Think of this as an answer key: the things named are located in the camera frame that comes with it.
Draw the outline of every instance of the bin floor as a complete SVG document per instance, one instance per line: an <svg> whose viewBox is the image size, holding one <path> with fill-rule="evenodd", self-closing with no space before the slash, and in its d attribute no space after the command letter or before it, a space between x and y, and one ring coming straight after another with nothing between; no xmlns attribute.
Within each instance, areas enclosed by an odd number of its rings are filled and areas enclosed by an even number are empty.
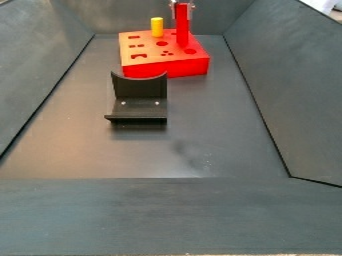
<svg viewBox="0 0 342 256"><path fill-rule="evenodd" d="M210 71L168 79L164 129L115 129L104 115L118 35L95 37L8 151L0 178L287 177L223 37L198 38Z"/></svg>

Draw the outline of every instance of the white surface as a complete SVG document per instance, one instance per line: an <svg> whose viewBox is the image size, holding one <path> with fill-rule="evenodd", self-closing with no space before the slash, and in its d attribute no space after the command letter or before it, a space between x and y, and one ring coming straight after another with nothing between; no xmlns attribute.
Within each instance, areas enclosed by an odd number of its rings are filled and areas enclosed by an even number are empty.
<svg viewBox="0 0 342 256"><path fill-rule="evenodd" d="M301 1L325 14L329 14L331 12L334 5L338 2L341 2L339 0L301 0Z"/></svg>

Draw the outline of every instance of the red base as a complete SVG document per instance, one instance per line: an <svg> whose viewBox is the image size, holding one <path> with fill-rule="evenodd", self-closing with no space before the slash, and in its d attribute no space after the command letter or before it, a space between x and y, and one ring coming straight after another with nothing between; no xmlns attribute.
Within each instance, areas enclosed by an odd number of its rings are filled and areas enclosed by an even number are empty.
<svg viewBox="0 0 342 256"><path fill-rule="evenodd" d="M126 77L147 78L166 71L170 78L207 74L210 56L191 34L186 47L176 43L175 29L164 29L160 38L150 30L120 33L119 43Z"/></svg>

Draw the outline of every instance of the yellow peg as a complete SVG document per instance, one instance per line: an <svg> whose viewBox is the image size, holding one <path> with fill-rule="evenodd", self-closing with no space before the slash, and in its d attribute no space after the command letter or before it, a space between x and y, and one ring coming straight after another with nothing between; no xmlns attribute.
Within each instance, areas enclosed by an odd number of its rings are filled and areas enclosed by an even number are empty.
<svg viewBox="0 0 342 256"><path fill-rule="evenodd" d="M151 30L152 30L152 37L163 37L164 35L163 18L160 17L151 18Z"/></svg>

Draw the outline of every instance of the black bracket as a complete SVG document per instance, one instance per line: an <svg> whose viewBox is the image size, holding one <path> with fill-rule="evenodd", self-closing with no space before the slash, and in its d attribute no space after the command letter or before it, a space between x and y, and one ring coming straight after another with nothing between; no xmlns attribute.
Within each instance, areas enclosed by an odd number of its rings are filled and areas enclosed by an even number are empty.
<svg viewBox="0 0 342 256"><path fill-rule="evenodd" d="M118 121L167 122L167 72L151 78L126 78L111 72L115 91L112 114L104 118Z"/></svg>

